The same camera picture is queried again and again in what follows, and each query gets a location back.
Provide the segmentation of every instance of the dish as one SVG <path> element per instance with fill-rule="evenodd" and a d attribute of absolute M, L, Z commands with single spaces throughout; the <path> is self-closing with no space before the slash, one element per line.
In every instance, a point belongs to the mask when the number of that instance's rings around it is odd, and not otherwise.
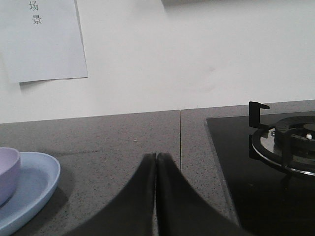
<path fill-rule="evenodd" d="M 21 152 L 21 172 L 12 197 L 0 206 L 0 235 L 8 236 L 30 221 L 48 202 L 59 181 L 60 164 L 39 152 Z"/>

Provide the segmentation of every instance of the light blue plate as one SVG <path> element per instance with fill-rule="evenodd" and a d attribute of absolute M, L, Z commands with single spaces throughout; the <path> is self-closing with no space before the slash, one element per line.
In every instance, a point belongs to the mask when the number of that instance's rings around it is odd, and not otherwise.
<path fill-rule="evenodd" d="M 8 236 L 30 221 L 53 195 L 60 176 L 54 157 L 21 152 L 21 175 L 15 193 L 0 207 L 0 236 Z"/>

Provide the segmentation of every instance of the black glass cooktop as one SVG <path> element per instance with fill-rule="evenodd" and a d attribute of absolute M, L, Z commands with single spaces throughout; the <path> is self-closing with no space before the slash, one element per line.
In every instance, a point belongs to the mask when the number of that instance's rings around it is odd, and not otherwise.
<path fill-rule="evenodd" d="M 261 115 L 273 124 L 315 112 Z M 303 178 L 272 168 L 250 156 L 249 117 L 207 119 L 211 137 L 241 226 L 257 236 L 315 235 L 315 177 Z"/>

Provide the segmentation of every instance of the stove burner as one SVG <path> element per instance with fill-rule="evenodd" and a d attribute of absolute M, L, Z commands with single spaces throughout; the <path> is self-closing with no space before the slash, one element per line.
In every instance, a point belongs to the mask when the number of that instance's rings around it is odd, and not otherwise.
<path fill-rule="evenodd" d="M 275 125 L 275 144 L 282 146 L 283 139 L 290 129 L 295 129 L 291 135 L 291 146 L 315 151 L 315 117 L 288 117 L 278 121 Z"/>
<path fill-rule="evenodd" d="M 315 117 L 289 117 L 275 125 L 260 123 L 260 109 L 268 106 L 250 102 L 252 147 L 277 169 L 315 176 Z"/>

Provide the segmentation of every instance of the gas stove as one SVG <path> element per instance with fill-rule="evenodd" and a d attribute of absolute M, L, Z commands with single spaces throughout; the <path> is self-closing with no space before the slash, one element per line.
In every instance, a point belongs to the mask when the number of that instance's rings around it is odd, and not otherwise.
<path fill-rule="evenodd" d="M 207 119 L 241 227 L 257 236 L 315 234 L 315 112 Z"/>

